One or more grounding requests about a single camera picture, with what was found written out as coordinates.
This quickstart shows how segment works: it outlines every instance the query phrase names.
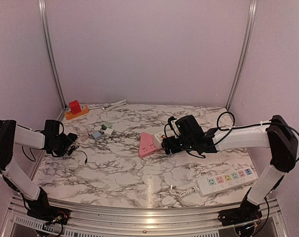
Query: white power strip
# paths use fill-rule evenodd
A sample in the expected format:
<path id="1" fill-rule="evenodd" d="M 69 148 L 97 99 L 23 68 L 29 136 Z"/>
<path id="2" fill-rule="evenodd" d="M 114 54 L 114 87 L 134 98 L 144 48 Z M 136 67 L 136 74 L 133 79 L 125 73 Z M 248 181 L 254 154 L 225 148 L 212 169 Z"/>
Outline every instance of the white power strip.
<path id="1" fill-rule="evenodd" d="M 200 189 L 200 196 L 205 197 L 251 183 L 257 179 L 257 174 L 248 166 L 230 173 L 203 177 L 197 180 L 197 185 Z"/>
<path id="2" fill-rule="evenodd" d="M 166 134 L 168 137 L 172 137 L 174 136 L 174 132 L 169 130 L 169 131 L 166 131 Z M 162 149 L 163 147 L 161 146 L 162 142 L 163 142 L 163 139 L 165 138 L 165 132 L 164 131 L 161 131 L 161 132 L 157 132 L 154 134 L 154 144 L 155 146 L 158 148 L 158 149 Z"/>

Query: small orange power strip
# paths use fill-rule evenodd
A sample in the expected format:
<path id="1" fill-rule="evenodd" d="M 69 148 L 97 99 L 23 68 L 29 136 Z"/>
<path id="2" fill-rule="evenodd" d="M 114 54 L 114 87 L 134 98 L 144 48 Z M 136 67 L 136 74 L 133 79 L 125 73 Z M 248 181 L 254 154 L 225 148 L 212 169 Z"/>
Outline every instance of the small orange power strip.
<path id="1" fill-rule="evenodd" d="M 65 117 L 66 117 L 66 120 L 71 120 L 71 119 L 74 119 L 74 118 L 79 117 L 81 115 L 85 115 L 87 113 L 89 113 L 89 108 L 88 108 L 87 105 L 85 105 L 84 107 L 81 108 L 81 112 L 74 115 L 71 111 L 69 111 L 69 112 L 65 113 Z"/>

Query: red plug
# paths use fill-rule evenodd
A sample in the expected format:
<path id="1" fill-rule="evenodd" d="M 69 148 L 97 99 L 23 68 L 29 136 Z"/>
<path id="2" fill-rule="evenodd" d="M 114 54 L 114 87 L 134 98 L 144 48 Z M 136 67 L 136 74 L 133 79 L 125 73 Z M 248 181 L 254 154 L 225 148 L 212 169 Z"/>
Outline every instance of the red plug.
<path id="1" fill-rule="evenodd" d="M 74 101 L 70 102 L 69 107 L 70 107 L 73 115 L 81 112 L 81 107 L 80 107 L 78 100 L 74 100 Z"/>

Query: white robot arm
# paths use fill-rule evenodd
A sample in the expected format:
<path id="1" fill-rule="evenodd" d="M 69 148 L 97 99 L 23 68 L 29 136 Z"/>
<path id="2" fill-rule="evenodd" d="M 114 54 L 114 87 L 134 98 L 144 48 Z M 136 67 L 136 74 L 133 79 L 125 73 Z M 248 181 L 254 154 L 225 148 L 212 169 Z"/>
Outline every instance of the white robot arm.
<path id="1" fill-rule="evenodd" d="M 39 132 L 33 132 L 20 126 L 15 127 L 14 143 L 34 149 L 43 149 L 45 136 Z M 2 171 L 5 176 L 27 200 L 37 200 L 40 195 L 40 188 L 22 171 L 14 156 L 11 162 Z"/>
<path id="2" fill-rule="evenodd" d="M 167 137 L 167 125 L 170 126 L 175 136 Z M 293 131 L 298 136 L 299 133 L 289 127 L 279 115 L 258 124 L 230 129 L 215 127 L 207 132 L 202 130 L 192 115 L 180 119 L 171 117 L 166 126 L 165 138 L 162 142 L 166 154 L 186 151 L 193 155 L 192 152 L 197 152 L 199 156 L 193 156 L 205 158 L 202 153 L 217 153 L 234 148 L 265 147 L 271 149 L 270 164 L 245 195 L 240 207 L 219 212 L 218 219 L 223 226 L 262 217 L 260 203 L 280 184 L 284 175 L 290 172 L 299 160 L 299 158 L 297 159 L 298 139 Z"/>
<path id="3" fill-rule="evenodd" d="M 20 168 L 13 156 L 14 143 L 34 149 L 46 150 L 53 157 L 63 156 L 76 140 L 75 134 L 60 133 L 61 122 L 46 120 L 44 130 L 34 132 L 19 126 L 14 120 L 0 120 L 0 173 L 4 181 L 19 192 L 28 209 L 28 215 L 52 223 L 60 217 L 59 212 L 66 213 L 59 218 L 62 224 L 67 223 L 69 210 L 50 206 L 46 192 L 38 187 Z"/>

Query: white wall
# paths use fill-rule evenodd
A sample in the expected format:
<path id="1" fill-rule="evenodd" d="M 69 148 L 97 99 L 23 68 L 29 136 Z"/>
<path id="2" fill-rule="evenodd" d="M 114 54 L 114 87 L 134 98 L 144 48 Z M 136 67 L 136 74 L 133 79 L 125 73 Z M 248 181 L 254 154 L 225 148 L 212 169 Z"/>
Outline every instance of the white wall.
<path id="1" fill-rule="evenodd" d="M 248 0 L 49 0 L 66 102 L 225 106 Z"/>
<path id="2" fill-rule="evenodd" d="M 299 0 L 260 0 L 243 76 L 232 107 L 239 124 L 280 114 L 299 131 Z M 250 149 L 263 171 L 266 149 Z M 299 237 L 299 163 L 276 191 L 291 237 Z"/>
<path id="3" fill-rule="evenodd" d="M 37 1 L 0 0 L 0 119 L 43 129 L 61 112 L 43 40 Z M 21 167 L 33 163 L 14 149 Z M 0 178 L 0 228 L 12 191 Z"/>

